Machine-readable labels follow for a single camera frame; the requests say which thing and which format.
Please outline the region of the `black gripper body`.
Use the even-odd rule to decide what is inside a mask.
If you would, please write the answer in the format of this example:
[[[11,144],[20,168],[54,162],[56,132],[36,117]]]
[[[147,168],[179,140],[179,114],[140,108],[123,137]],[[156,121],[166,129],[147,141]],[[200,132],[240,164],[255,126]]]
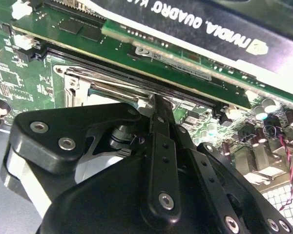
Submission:
[[[133,154],[61,194],[42,234],[172,234],[182,216],[177,125],[139,121]]]

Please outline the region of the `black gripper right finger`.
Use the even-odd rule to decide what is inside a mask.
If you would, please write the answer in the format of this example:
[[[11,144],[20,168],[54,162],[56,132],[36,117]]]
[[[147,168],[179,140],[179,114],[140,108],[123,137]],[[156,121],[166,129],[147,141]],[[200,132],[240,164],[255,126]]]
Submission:
[[[174,234],[293,234],[292,225],[210,143],[174,128],[182,216]]]

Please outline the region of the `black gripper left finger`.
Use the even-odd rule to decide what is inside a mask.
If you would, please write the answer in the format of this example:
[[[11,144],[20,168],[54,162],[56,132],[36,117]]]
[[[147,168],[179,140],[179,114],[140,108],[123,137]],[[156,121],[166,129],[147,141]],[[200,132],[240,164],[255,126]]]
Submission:
[[[25,112],[14,119],[5,164],[44,218],[61,194],[133,154],[127,126],[139,121],[175,124],[158,95],[144,114],[127,103]]]

